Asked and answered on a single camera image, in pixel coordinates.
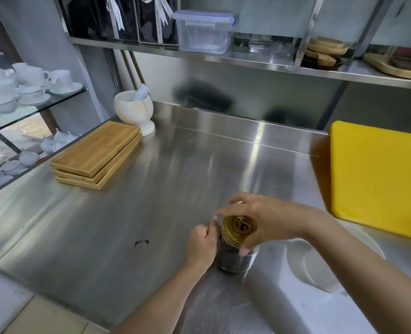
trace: glass jar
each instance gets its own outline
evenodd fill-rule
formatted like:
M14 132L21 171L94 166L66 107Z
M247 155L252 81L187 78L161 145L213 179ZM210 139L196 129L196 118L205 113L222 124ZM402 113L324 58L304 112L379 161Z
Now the glass jar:
M221 224L218 240L218 265L221 269L241 273L248 271L258 254L258 246L244 257L239 255L241 243L257 229L256 221L242 215L228 215Z

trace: gold lid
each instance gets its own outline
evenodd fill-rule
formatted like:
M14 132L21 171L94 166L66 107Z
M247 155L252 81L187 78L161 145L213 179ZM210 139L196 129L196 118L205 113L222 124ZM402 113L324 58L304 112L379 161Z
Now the gold lid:
M221 225L222 236L233 246L241 243L257 230L257 222L243 215L226 215Z

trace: white ribbon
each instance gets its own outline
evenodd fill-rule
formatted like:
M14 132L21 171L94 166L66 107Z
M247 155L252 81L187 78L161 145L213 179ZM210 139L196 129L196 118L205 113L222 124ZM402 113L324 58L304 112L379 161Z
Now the white ribbon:
M114 37L119 38L119 30L125 30L124 23L122 21L122 15L120 14L119 6L116 0L107 0L107 10L110 13L111 24L113 25Z
M142 2L144 3L150 3L152 1L153 0L142 0ZM164 44L162 40L162 26L169 24L169 21L167 20L165 13L167 13L169 19L171 19L173 16L173 10L170 8L170 5L167 3L166 0L154 0L154 12L156 16L156 31L158 33L158 44Z

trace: hand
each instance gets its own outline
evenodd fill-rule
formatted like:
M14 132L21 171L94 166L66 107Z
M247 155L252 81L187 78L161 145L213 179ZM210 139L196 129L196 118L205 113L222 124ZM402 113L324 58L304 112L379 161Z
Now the hand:
M310 223L328 217L333 219L328 213L308 205L246 192L232 197L229 204L215 214L245 215L258 223L257 230L241 244L241 256L265 241L305 238Z
M209 225L198 225L190 232L187 248L187 265L198 267L203 273L211 266L216 256L218 242L218 217Z

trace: fingernail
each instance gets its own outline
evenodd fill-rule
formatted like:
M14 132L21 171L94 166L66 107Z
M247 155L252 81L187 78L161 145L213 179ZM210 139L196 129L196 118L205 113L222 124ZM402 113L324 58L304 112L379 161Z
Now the fingernail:
M247 253L249 253L250 251L249 251L249 249L248 248L244 248L244 247L241 247L240 249L239 249L239 255L240 256L242 256L242 257L244 257Z

